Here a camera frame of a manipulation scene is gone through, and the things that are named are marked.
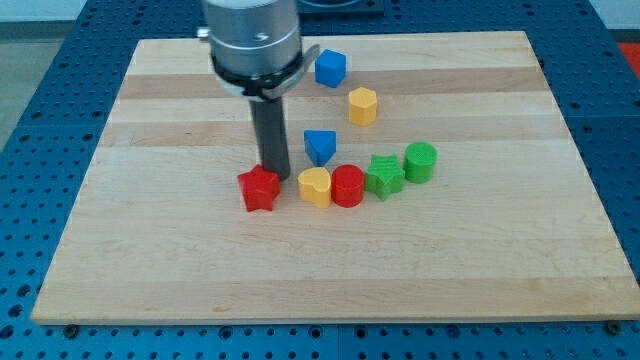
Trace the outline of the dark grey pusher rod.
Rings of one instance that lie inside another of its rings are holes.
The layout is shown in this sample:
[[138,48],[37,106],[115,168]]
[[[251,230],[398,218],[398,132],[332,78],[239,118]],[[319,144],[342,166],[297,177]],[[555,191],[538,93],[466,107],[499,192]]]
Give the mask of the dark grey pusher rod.
[[281,98],[249,102],[260,164],[277,174],[280,181],[290,176],[290,159]]

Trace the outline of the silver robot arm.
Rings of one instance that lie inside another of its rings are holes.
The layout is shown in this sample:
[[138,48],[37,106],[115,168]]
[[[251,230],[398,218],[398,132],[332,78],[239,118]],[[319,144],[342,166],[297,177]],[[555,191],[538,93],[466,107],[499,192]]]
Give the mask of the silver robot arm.
[[284,95],[304,77],[320,47],[303,48],[296,0],[203,0],[217,80],[248,100],[260,165],[290,176]]

